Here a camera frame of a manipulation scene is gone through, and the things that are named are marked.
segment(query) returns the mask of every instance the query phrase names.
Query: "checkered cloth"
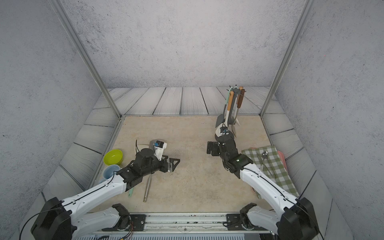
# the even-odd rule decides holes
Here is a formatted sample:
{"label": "checkered cloth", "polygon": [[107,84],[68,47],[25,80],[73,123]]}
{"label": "checkered cloth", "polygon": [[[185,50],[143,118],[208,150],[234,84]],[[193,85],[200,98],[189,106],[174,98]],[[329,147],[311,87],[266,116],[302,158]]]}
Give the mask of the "checkered cloth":
{"label": "checkered cloth", "polygon": [[[268,158],[263,159],[262,153],[267,151]],[[256,149],[246,149],[242,154],[247,155],[262,170],[262,172],[279,185],[282,189],[286,190],[292,195],[299,196],[287,170],[284,168],[280,160],[279,153],[275,146],[260,147]],[[262,199],[261,195],[257,193],[257,197]]]}

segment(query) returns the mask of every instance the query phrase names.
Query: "spatula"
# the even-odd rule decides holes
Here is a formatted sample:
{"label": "spatula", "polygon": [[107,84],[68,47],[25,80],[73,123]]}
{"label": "spatula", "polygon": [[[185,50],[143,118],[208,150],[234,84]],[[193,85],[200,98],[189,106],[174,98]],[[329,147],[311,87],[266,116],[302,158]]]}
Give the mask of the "spatula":
{"label": "spatula", "polygon": [[217,117],[215,127],[218,127],[220,124],[222,124],[222,123],[224,122],[225,109],[227,108],[228,101],[229,101],[229,93],[231,92],[231,89],[232,89],[232,88],[233,88],[233,87],[229,86],[229,91],[228,91],[228,94],[227,94],[226,103],[225,103],[225,106],[224,106],[223,113],[220,114],[220,115]]}
{"label": "spatula", "polygon": [[239,113],[239,109],[241,107],[241,103],[243,102],[244,93],[245,93],[245,90],[242,87],[240,87],[240,88],[241,88],[241,92],[240,92],[240,95],[237,97],[238,101],[237,101],[237,109],[236,109],[235,120],[233,121],[233,124],[232,124],[232,127],[231,127],[232,132],[235,135],[235,137],[236,137],[236,128],[235,128],[234,125],[236,124],[237,114]]}

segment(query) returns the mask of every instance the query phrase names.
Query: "brown handle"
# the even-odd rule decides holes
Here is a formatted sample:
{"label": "brown handle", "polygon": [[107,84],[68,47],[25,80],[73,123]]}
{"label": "brown handle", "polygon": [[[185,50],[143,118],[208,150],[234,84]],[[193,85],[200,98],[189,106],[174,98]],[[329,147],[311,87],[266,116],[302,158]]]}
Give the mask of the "brown handle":
{"label": "brown handle", "polygon": [[229,93],[229,100],[228,100],[228,107],[227,107],[228,111],[231,110],[232,99],[233,99],[233,91]]}
{"label": "brown handle", "polygon": [[241,107],[241,103],[243,102],[243,98],[244,98],[244,93],[245,93],[245,89],[242,89],[239,96],[239,102],[237,103],[237,108]]}

